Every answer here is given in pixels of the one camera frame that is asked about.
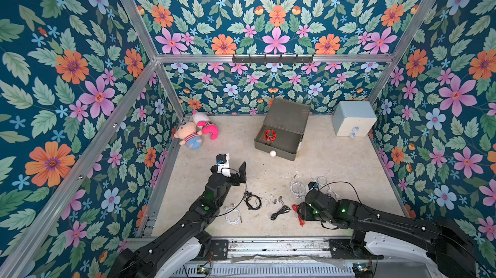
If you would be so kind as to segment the red wired earphones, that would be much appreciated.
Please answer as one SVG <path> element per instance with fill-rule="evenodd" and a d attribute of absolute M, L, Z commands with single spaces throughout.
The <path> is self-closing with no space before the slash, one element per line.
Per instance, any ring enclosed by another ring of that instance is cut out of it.
<path fill-rule="evenodd" d="M 277 137 L 277 134 L 274 130 L 267 129 L 264 131 L 263 139 L 267 143 L 273 143 Z"/>
<path fill-rule="evenodd" d="M 305 226 L 305 224 L 306 224 L 305 218 L 304 218 L 305 204 L 304 203 L 292 204 L 291 208 L 292 208 L 293 212 L 295 212 L 297 214 L 299 225 L 301 227 Z"/>

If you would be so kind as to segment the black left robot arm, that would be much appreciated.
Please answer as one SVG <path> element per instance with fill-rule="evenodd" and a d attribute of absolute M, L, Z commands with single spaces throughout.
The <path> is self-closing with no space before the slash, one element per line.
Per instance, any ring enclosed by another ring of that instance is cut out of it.
<path fill-rule="evenodd" d="M 218 164 L 211 172 L 203 194 L 185 215 L 145 246 L 121 252 L 109 277 L 171 277 L 189 261 L 207 255 L 211 235 L 205 229 L 220 216 L 231 187 L 247 182 L 246 163 L 237 170 Z"/>

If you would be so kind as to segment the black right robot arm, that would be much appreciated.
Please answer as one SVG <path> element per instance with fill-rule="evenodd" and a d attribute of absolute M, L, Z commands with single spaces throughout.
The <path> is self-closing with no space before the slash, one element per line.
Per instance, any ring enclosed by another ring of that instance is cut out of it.
<path fill-rule="evenodd" d="M 359 201 L 334 199 L 318 189 L 310 190 L 305 201 L 297 206 L 303 221 L 331 223 L 338 229 L 351 229 L 356 237 L 350 242 L 354 250 L 366 249 L 372 241 L 367 235 L 381 234 L 421 249 L 421 256 L 437 265 L 446 277 L 475 277 L 474 245 L 454 221 L 441 217 L 437 222 L 398 216 L 376 210 Z"/>

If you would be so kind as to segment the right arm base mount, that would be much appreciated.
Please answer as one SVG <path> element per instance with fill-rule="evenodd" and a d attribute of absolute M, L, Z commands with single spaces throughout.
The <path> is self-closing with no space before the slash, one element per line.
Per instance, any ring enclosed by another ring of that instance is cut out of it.
<path fill-rule="evenodd" d="M 372 261 L 383 260 L 384 256 L 376 256 L 364 247 L 352 248 L 350 239 L 328 239 L 329 251 L 334 259 L 369 259 Z"/>

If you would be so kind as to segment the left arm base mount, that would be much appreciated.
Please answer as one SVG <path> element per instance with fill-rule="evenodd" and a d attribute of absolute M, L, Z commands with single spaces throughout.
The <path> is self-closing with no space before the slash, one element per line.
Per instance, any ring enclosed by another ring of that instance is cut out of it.
<path fill-rule="evenodd" d="M 202 247 L 199 258 L 204 261 L 226 260 L 229 251 L 229 240 L 213 239 Z"/>

